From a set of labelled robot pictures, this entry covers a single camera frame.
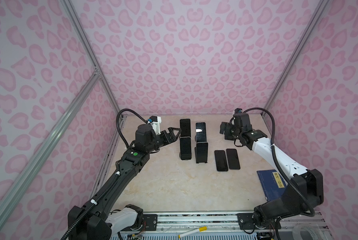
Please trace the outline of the purple phone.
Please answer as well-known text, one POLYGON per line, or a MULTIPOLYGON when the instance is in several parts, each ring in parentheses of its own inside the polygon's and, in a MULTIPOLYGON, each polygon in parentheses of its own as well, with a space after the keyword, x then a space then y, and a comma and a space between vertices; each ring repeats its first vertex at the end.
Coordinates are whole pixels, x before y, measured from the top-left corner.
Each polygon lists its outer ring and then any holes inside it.
POLYGON ((226 149, 227 162, 230 170, 240 170, 240 161, 238 151, 236 149, 226 149))

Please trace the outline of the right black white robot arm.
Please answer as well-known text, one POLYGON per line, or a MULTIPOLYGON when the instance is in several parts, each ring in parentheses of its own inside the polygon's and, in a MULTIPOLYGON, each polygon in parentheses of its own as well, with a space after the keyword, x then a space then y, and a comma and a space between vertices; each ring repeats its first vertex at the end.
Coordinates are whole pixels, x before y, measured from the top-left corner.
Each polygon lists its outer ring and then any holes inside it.
POLYGON ((243 147, 261 156, 286 182, 286 189, 280 197, 254 208, 256 227, 265 228, 275 224, 277 219, 297 215, 315 216, 315 207, 324 202, 323 175, 318 170, 309 170, 294 161, 260 130, 237 128, 222 122, 220 133, 226 140, 239 141, 243 147))

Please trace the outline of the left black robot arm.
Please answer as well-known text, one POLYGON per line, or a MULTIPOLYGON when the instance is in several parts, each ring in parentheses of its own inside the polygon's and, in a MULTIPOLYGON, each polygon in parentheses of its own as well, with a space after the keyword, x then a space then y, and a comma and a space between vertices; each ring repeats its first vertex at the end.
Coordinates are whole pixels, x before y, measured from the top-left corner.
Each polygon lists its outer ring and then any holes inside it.
POLYGON ((68 230, 63 240, 108 240, 112 235, 107 220, 111 209, 125 187, 141 172, 153 152, 178 140, 182 130, 168 128, 156 134, 151 124, 138 126, 135 140, 118 160, 116 171, 101 189, 82 207, 74 206, 68 213, 68 230))

